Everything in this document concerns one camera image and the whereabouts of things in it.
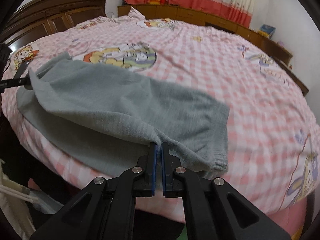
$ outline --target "wooden shelf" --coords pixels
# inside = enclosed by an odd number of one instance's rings
[[[133,6],[140,11],[146,19],[159,19],[170,18],[172,20],[184,21],[186,23],[199,25],[199,26],[213,26],[217,29],[222,29],[230,33],[238,34],[245,38],[253,45],[264,51],[270,57],[272,57],[277,63],[282,62],[280,65],[293,81],[301,88],[303,95],[305,96],[309,90],[308,88],[293,74],[293,72],[287,67],[293,55],[285,48],[281,47],[274,41],[266,38],[238,23],[226,20],[217,15],[200,12],[197,10],[182,8],[174,5],[136,5]],[[118,6],[118,16],[128,15],[131,5]]]

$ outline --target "triangular cutout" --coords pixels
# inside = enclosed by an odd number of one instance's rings
[[[228,194],[227,199],[241,228],[247,228],[259,221],[259,217],[244,206],[233,194]]]
[[[82,222],[91,197],[92,195],[90,193],[82,197],[82,199],[76,205],[74,205],[66,214],[64,214],[62,217],[62,222],[73,227],[78,227]]]

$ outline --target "headboard panel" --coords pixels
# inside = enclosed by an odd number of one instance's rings
[[[105,3],[106,0],[33,0],[13,14],[0,35],[0,42],[14,51],[85,20],[106,16]]]

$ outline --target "pink checkered bedsheet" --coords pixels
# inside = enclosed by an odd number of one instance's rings
[[[157,60],[140,74],[202,90],[230,107],[228,169],[221,175],[225,180],[265,213],[313,191],[318,185],[320,128],[299,87],[283,70],[238,35],[178,21],[170,27],[143,28],[141,20],[142,15],[131,11],[130,16],[100,18],[87,27],[40,38],[39,53],[29,67],[35,71],[64,51],[77,56],[114,44],[147,43]],[[13,69],[4,78],[12,78]],[[31,155],[78,188],[97,176],[110,178],[51,144],[18,111],[16,91],[7,89],[2,95],[2,110]],[[136,207],[184,222],[182,200],[166,199],[160,191],[153,198],[138,198]]]

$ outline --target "green object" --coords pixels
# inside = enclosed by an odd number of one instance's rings
[[[178,237],[177,240],[188,240],[188,236],[187,236],[187,228],[186,226],[184,226],[181,235]]]

